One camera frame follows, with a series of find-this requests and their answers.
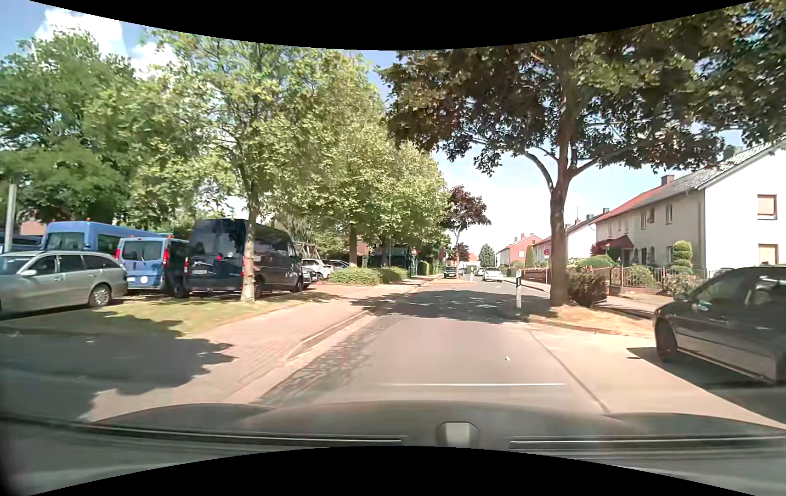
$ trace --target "dark blue van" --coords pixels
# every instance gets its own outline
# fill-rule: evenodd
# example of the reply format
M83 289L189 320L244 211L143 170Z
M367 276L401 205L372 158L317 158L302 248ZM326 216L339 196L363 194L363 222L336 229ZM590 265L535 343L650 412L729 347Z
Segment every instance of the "dark blue van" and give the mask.
M158 237L151 231L134 230L90 220L50 222L41 242L42 250L84 250L102 252L112 257L125 237Z
M125 237L115 257L126 270L130 289L159 290L177 298L187 296L187 241L166 237Z

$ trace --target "door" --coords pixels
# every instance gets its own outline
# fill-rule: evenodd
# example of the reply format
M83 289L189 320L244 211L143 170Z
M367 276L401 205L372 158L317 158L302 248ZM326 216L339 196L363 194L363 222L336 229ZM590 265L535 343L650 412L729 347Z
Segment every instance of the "door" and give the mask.
M81 255L59 255L59 273L65 276L65 291L59 295L58 306L87 303L98 271L88 270Z
M64 306L59 304L65 292L65 275L58 272L56 255L47 255L35 260L26 267L26 270L35 270L37 274L25 277L24 293L29 298L23 304L23 311L45 310Z
M712 336L725 331L729 315L745 306L746 277L745 270L730 271L692 293L690 306L673 316L679 347L711 357L720 354Z

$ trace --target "sky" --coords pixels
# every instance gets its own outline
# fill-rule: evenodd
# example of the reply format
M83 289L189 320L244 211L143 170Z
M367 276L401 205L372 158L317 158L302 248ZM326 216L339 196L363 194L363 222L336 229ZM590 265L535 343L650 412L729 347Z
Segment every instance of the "sky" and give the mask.
M157 52L152 43L140 44L141 26L28 0L0 0L0 58L16 51L17 40L32 36L48 37L52 36L54 28L75 27L89 31L103 52L130 56L138 69L171 60L169 53ZM365 59L381 68L396 62L396 52L393 51L360 52ZM371 77L386 99L387 87L376 73L372 73ZM738 134L730 133L725 138L728 143L740 144ZM461 240L478 254L485 243L498 251L521 234L549 236L549 192L537 166L525 158L507 157L493 176L488 177L473 167L472 158L476 153L469 153L454 162L443 154L434 154L449 186L463 185L487 204L486 214L492 224L469 228ZM622 167L588 169L571 183L565 204L565 220L573 222L578 217L585 219L586 214L600 214L604 208L615 209L638 193L659 186L662 174L655 175L650 169Z

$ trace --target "white delineator post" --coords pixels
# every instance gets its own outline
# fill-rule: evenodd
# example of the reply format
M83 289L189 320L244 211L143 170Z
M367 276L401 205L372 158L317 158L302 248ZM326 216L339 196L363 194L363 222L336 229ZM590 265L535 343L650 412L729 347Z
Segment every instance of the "white delineator post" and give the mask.
M515 270L515 308L521 308L521 269Z

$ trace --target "pole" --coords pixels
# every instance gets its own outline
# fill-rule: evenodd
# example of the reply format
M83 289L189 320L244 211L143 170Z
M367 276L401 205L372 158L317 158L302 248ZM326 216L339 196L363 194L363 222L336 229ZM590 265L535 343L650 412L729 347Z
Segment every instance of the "pole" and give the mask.
M10 181L7 193L7 212L4 222L4 253L12 251L12 230L16 222L16 183Z

